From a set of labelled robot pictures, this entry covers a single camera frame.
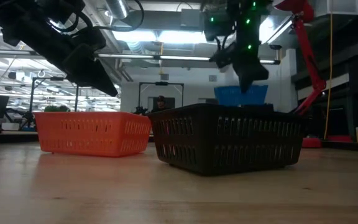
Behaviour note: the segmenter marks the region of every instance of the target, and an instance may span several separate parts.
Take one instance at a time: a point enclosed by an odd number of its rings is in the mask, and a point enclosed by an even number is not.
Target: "green object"
[[[70,112],[67,106],[47,106],[44,112]]]

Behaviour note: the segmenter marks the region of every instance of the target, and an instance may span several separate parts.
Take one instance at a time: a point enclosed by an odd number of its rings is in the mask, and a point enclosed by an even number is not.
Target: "ceiling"
[[[316,7],[316,1],[313,0],[311,3]],[[106,14],[106,3],[105,0],[84,0],[86,3],[86,8],[84,13],[92,20],[93,24],[107,26],[109,25],[111,18]],[[128,0],[128,5],[132,8],[129,16],[123,21],[115,21],[115,26],[127,26],[136,25],[140,20],[140,12],[138,5],[132,1]],[[184,27],[182,24],[184,23],[184,18],[182,12],[188,13],[186,9],[194,9],[191,13],[199,12],[202,0],[189,0],[187,2],[180,2],[178,0],[142,0],[141,3],[145,9],[145,19],[143,24],[140,26],[139,30],[143,30],[146,32],[151,32],[156,37],[161,37],[162,32],[166,30],[175,30],[175,31],[189,31],[188,27]],[[220,0],[209,0],[206,1],[209,4],[203,6],[204,10],[210,9],[213,6],[217,6],[221,4]],[[270,15],[264,16],[262,18],[265,23],[263,23],[264,28],[260,30],[260,38],[263,40],[267,35],[272,35],[272,32],[280,25],[283,24],[284,21],[289,16],[289,13],[278,11],[272,7],[269,8]],[[352,19],[352,16],[339,16],[336,19],[336,24],[334,26],[335,29],[340,29],[345,26],[349,20]],[[70,20],[65,24],[65,26],[70,26],[74,22],[75,17],[72,16]],[[82,29],[84,27],[84,23],[80,22],[77,30]],[[308,32],[311,34],[310,39],[316,40],[319,38],[326,37],[329,34],[329,19],[327,16],[320,16],[315,19],[311,24],[307,26]],[[201,32],[203,30],[202,26],[195,26],[191,28],[192,32]],[[296,36],[289,32],[290,29],[287,29],[280,35],[275,41],[271,44],[282,45],[283,49],[287,48],[295,48],[298,47]],[[116,53],[123,52],[127,54],[133,54],[133,48],[129,47],[128,41],[118,40],[119,34],[113,34],[113,32],[105,30],[104,31],[105,38],[107,39],[107,46],[100,50],[100,53]],[[161,52],[161,44],[156,43],[154,41],[136,41],[137,46],[141,47],[142,54],[159,54]],[[163,54],[164,55],[180,55],[180,56],[193,56],[193,57],[210,57],[216,51],[216,43],[207,43],[205,41],[199,41],[195,43],[187,43],[187,44],[178,44],[178,43],[164,43],[163,44]],[[11,45],[7,45],[3,42],[1,33],[0,33],[0,49],[3,50],[31,50],[26,45],[18,45],[13,47]],[[272,50],[269,45],[264,44],[259,47],[259,57],[261,59],[277,59],[280,54],[276,50]],[[155,73],[158,71],[158,67],[160,66],[158,61],[152,60],[123,60],[117,61],[113,58],[105,58],[102,60],[102,63],[106,69],[106,71],[110,74],[111,79],[114,83],[121,85],[122,82],[143,82],[144,80],[150,80],[151,77],[148,75],[153,75],[155,77]],[[64,77],[59,69],[48,63],[46,60],[41,59],[14,59],[14,58],[0,58],[0,93],[11,94],[11,106],[20,106],[17,108],[28,108],[28,100],[29,98],[26,95],[30,92],[31,82],[26,80],[12,80],[7,77],[6,69],[8,66],[12,64],[8,72],[24,72],[28,77],[32,75],[38,75],[38,73],[43,70],[45,72],[46,77],[48,76],[61,76]],[[179,73],[186,73],[191,68],[197,69],[207,69],[204,70],[205,73],[211,73],[211,69],[216,69],[215,64],[209,62],[189,62],[189,61],[164,61],[164,68],[169,68],[172,75]],[[13,90],[6,90],[6,86],[11,85]],[[59,93],[50,93],[46,90],[47,87],[53,86],[65,86],[65,88],[60,87]],[[39,85],[36,89],[35,94],[37,97],[37,107],[41,110],[44,105],[56,103],[61,105],[68,105],[73,108],[73,101],[68,100],[71,99],[71,96],[75,95],[75,85],[72,85],[68,81],[64,82],[51,82],[50,80],[46,80],[43,84]],[[49,96],[41,96],[41,95],[57,95],[54,101],[48,101]],[[100,96],[105,96],[104,93],[101,93],[98,90],[93,89],[81,89],[80,91],[81,97],[81,109],[89,108],[90,105],[102,104],[107,106],[100,106],[100,108],[104,108],[104,110],[119,110],[119,105],[117,102],[120,101],[119,96],[117,98],[111,98],[110,100],[104,99],[98,101],[98,99],[102,99]],[[88,99],[86,96],[99,96],[99,98]],[[22,99],[20,105],[17,105],[17,99]]]

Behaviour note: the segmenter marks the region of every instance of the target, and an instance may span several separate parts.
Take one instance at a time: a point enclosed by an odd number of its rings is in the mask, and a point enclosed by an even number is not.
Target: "wooden table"
[[[281,170],[200,177],[157,159],[0,145],[0,224],[358,223],[358,152],[303,150]]]

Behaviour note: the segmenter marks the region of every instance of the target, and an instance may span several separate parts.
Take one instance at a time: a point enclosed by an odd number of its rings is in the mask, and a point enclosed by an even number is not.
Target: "red robot arm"
[[[284,0],[274,6],[279,10],[292,12],[293,20],[291,27],[295,30],[296,35],[298,36],[303,58],[310,74],[313,92],[295,110],[296,114],[304,114],[319,94],[326,88],[326,81],[323,80],[318,73],[316,60],[314,59],[313,51],[311,49],[308,34],[304,25],[304,22],[310,22],[313,20],[314,10],[309,5],[307,0]]]

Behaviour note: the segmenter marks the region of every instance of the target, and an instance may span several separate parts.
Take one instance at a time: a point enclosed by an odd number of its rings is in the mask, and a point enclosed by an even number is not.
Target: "wall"
[[[254,82],[256,85],[268,85],[265,102],[272,103],[275,110],[289,112],[297,106],[295,87],[291,83],[291,75],[296,73],[295,51],[289,51],[283,58],[281,65],[265,65],[269,71],[269,79]],[[138,102],[139,81],[156,82],[159,81],[159,68],[129,67],[128,73],[134,83],[122,83],[121,111],[133,112]],[[185,93],[183,104],[192,105],[200,98],[215,98],[214,87],[238,85],[238,77],[230,68],[225,73],[220,73],[218,69],[211,68],[164,68],[164,73],[170,74],[170,83],[184,83]],[[217,75],[218,82],[208,82],[209,75]],[[148,108],[149,97],[163,95],[175,98],[175,106],[181,106],[181,86],[155,86],[143,85],[141,90],[140,105]]]

